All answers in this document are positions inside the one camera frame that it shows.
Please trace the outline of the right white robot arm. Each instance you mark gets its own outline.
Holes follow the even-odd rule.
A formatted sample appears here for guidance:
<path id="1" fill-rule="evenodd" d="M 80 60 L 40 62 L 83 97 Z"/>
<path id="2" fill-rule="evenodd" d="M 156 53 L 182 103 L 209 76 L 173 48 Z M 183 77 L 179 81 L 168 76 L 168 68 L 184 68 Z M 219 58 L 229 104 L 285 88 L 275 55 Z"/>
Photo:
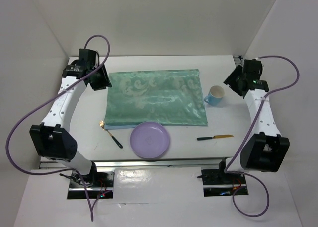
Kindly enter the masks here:
<path id="1" fill-rule="evenodd" d="M 251 126 L 235 155 L 218 169 L 217 178 L 222 183 L 229 183 L 234 173 L 277 172 L 290 146 L 289 139 L 276 126 L 269 102 L 270 90 L 268 83 L 261 80 L 262 72 L 261 61 L 244 60 L 224 81 L 247 104 Z"/>

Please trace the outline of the light blue mug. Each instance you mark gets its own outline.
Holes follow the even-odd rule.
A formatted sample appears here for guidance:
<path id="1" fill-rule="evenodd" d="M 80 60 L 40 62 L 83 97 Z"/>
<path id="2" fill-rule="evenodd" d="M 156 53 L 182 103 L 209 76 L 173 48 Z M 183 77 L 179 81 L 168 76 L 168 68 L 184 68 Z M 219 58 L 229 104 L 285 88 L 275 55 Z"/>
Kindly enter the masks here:
<path id="1" fill-rule="evenodd" d="M 204 98 L 204 102 L 211 106 L 216 106 L 220 103 L 224 95 L 225 92 L 221 86 L 212 86 L 209 90 L 208 95 Z"/>

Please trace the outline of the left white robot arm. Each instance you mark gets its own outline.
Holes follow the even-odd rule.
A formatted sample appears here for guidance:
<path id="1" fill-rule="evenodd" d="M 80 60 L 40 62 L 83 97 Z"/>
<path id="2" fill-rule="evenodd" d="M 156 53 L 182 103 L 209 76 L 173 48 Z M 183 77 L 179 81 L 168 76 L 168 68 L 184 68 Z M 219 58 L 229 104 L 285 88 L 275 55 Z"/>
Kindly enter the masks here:
<path id="1" fill-rule="evenodd" d="M 93 161 L 78 151 L 77 141 L 70 135 L 70 123 L 77 103 L 87 86 L 95 91 L 111 87 L 104 65 L 99 68 L 99 53 L 80 49 L 78 59 L 63 69 L 59 97 L 39 125 L 32 125 L 30 136 L 39 156 L 77 170 L 81 182 L 94 186 L 99 175 Z"/>

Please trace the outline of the purple plate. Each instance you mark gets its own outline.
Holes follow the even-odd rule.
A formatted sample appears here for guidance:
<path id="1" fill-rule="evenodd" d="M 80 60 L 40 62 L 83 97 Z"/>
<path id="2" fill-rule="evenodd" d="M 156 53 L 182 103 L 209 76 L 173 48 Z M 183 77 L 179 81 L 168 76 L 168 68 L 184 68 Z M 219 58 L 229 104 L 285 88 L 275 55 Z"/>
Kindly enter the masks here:
<path id="1" fill-rule="evenodd" d="M 138 124 L 131 132 L 130 147 L 143 159 L 163 156 L 170 146 L 170 135 L 166 128 L 156 122 Z"/>

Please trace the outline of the teal satin placemat cloth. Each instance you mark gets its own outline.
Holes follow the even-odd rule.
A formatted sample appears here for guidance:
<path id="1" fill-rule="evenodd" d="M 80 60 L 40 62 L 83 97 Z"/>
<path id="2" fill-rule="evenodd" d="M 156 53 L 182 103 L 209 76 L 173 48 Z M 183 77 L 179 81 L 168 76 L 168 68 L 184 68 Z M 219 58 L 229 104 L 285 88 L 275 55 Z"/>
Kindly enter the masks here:
<path id="1" fill-rule="evenodd" d="M 152 121 L 169 126 L 208 124 L 198 69 L 109 74 L 104 121 L 110 129 Z"/>

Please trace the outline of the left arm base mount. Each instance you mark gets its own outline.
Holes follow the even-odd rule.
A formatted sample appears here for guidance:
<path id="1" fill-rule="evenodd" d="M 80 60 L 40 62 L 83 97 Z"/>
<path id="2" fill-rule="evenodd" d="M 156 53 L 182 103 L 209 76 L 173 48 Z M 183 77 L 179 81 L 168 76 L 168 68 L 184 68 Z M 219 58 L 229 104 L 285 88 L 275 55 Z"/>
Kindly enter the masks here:
<path id="1" fill-rule="evenodd" d="M 112 199 L 114 174 L 114 171 L 99 172 L 96 181 L 85 181 L 89 198 L 96 199 L 99 197 L 100 199 Z M 61 173 L 59 175 L 69 180 L 67 194 L 68 200 L 86 199 L 83 183 L 75 172 L 72 172 L 69 175 L 64 175 Z"/>

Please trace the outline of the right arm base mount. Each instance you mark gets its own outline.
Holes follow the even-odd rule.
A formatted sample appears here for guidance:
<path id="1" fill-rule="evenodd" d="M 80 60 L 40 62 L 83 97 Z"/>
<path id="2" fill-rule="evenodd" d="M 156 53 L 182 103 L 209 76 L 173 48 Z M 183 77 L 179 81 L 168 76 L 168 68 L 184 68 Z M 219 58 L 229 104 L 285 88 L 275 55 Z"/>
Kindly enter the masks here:
<path id="1" fill-rule="evenodd" d="M 246 179 L 239 174 L 224 174 L 216 169 L 202 169 L 197 179 L 202 180 L 205 197 L 248 195 Z"/>

